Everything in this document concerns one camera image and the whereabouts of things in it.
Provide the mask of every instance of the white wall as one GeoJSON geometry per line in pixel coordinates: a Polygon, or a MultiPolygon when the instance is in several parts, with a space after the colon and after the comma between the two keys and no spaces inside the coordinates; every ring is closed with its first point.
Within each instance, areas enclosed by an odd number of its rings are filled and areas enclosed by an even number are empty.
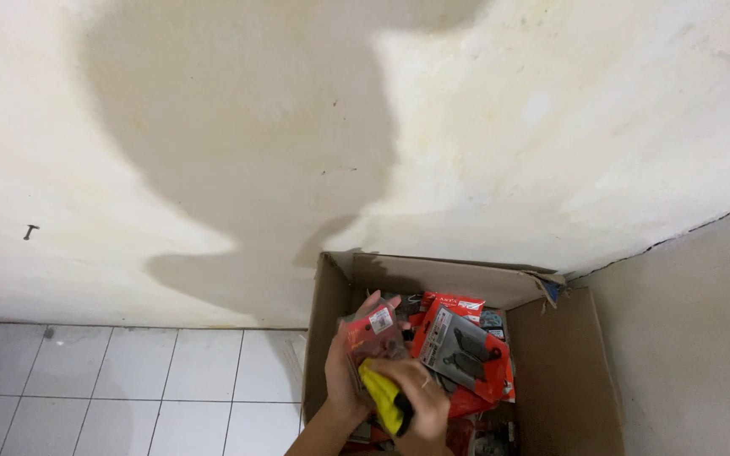
{"type": "Polygon", "coordinates": [[[729,210],[730,2],[0,1],[0,319],[305,326],[321,249],[589,271],[729,210]]]}
{"type": "Polygon", "coordinates": [[[628,455],[730,454],[730,215],[573,285],[593,289],[628,455]]]}

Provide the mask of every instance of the cardboard box flap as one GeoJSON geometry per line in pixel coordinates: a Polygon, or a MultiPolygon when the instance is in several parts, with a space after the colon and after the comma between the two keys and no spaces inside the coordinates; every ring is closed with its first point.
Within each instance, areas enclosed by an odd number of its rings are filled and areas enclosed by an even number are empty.
{"type": "Polygon", "coordinates": [[[623,456],[613,380],[590,290],[506,313],[522,456],[623,456]]]}
{"type": "Polygon", "coordinates": [[[352,273],[354,285],[362,288],[472,296],[504,309],[542,297],[553,303],[564,285],[554,274],[370,253],[354,254],[352,273]]]}
{"type": "Polygon", "coordinates": [[[337,321],[348,314],[350,283],[328,253],[319,256],[315,295],[309,320],[306,367],[303,373],[303,415],[305,423],[325,402],[325,358],[337,333],[337,321]]]}

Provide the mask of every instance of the cardboard box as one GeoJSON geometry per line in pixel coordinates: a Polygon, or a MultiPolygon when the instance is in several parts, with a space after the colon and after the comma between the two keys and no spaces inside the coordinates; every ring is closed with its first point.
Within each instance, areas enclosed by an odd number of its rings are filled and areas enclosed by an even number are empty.
{"type": "Polygon", "coordinates": [[[488,307],[507,311],[522,456],[624,455],[619,407],[590,290],[568,290],[557,298],[543,279],[558,282],[560,276],[464,261],[355,253],[351,269],[349,279],[329,253],[319,257],[303,379],[306,422],[325,400],[325,357],[338,318],[359,307],[364,290],[435,290],[486,299],[488,307]]]}

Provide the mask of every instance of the hand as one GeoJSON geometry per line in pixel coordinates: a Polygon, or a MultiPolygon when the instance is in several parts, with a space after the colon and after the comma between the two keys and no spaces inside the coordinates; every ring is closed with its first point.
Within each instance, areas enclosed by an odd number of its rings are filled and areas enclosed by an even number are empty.
{"type": "Polygon", "coordinates": [[[413,404],[410,428],[394,439],[399,452],[403,456],[451,456],[446,445],[449,399],[419,360],[374,359],[370,368],[395,381],[413,404]]]}
{"type": "MultiPolygon", "coordinates": [[[[379,291],[371,293],[362,303],[362,307],[373,306],[380,296],[379,291]]],[[[401,298],[396,296],[388,301],[388,305],[395,308],[400,301],[401,298]]],[[[325,407],[329,407],[338,420],[350,420],[353,426],[356,426],[368,417],[370,405],[360,399],[354,391],[350,376],[346,335],[338,328],[337,335],[331,340],[329,356],[325,360],[325,383],[328,389],[325,407]]]]}

